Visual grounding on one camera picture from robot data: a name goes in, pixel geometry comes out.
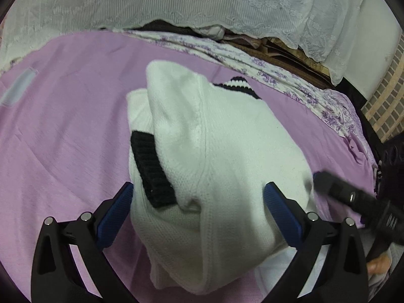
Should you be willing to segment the grey striped sleeve forearm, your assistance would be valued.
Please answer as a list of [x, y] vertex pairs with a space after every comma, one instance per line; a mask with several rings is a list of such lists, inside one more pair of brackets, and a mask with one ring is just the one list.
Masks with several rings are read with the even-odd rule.
[[382, 274], [372, 275], [369, 278], [369, 298], [371, 300], [375, 297], [375, 295], [381, 290], [381, 288], [385, 285], [387, 280], [391, 277], [393, 271], [396, 269], [400, 258], [403, 255], [403, 246], [392, 244], [388, 250], [384, 253], [389, 260], [389, 268], [386, 272]]

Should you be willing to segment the person's right hand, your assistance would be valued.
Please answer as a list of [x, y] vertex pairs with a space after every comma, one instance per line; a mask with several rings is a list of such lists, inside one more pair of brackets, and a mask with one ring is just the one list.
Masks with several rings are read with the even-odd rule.
[[391, 259], [388, 255], [381, 255], [366, 264], [369, 275], [385, 274], [391, 266]]

